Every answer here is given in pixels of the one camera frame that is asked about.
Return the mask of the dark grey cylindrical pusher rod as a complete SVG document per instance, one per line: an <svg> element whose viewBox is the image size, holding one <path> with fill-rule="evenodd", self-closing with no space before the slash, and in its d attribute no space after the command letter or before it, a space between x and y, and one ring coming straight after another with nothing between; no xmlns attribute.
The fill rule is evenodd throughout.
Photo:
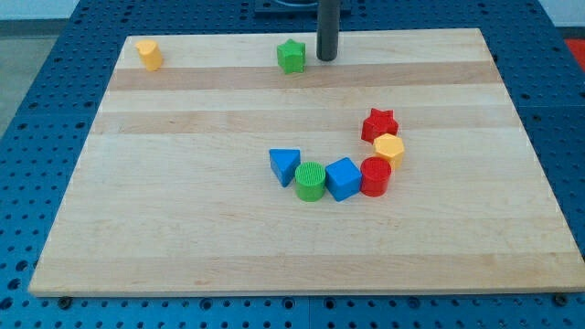
<svg viewBox="0 0 585 329"><path fill-rule="evenodd" d="M340 14L340 0L318 1L316 56L321 61L333 61L337 57Z"/></svg>

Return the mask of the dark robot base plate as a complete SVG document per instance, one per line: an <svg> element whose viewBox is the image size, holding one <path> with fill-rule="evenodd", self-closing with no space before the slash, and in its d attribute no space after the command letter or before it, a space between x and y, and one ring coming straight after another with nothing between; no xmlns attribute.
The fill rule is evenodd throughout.
<svg viewBox="0 0 585 329"><path fill-rule="evenodd" d="M317 18L320 0L253 0L250 7L255 17Z"/></svg>

